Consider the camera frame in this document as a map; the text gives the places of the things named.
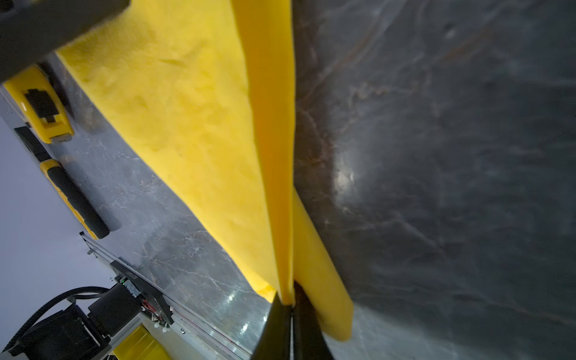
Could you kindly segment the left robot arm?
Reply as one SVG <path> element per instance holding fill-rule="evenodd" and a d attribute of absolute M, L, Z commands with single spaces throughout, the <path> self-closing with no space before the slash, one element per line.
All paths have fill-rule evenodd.
<path fill-rule="evenodd" d="M 1 84 L 24 115 L 15 129 L 40 171 L 95 239 L 110 229 L 47 145 L 69 141 L 74 130 L 58 92 L 39 61 L 120 14 L 127 1 L 1 3 Z M 111 340 L 140 312 L 140 301 L 121 284 L 82 286 L 55 296 L 9 340 L 3 359 L 99 359 Z"/>

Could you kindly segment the yellow paper napkin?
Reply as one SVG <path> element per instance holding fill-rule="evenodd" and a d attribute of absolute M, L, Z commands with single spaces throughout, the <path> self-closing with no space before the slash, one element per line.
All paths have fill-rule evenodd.
<path fill-rule="evenodd" d="M 259 296 L 302 287 L 347 341 L 353 302 L 293 181 L 292 20 L 290 1 L 132 1 L 57 55 Z"/>

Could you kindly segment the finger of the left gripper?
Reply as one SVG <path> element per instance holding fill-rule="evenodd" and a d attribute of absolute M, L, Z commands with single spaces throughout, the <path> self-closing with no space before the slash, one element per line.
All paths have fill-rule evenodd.
<path fill-rule="evenodd" d="M 42 60 L 130 5 L 117 0 L 1 2 L 1 81 Z"/>

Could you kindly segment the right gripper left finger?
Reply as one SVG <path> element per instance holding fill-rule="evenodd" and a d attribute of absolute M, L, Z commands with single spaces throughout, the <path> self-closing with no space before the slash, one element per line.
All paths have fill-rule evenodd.
<path fill-rule="evenodd" d="M 288 360 L 291 351 L 291 305 L 273 303 L 251 360 Z"/>

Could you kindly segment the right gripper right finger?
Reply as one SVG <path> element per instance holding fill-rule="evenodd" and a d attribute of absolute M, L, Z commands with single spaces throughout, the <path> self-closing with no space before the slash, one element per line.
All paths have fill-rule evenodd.
<path fill-rule="evenodd" d="M 293 352 L 296 360 L 334 360 L 323 337 L 317 313 L 303 288 L 294 284 Z"/>

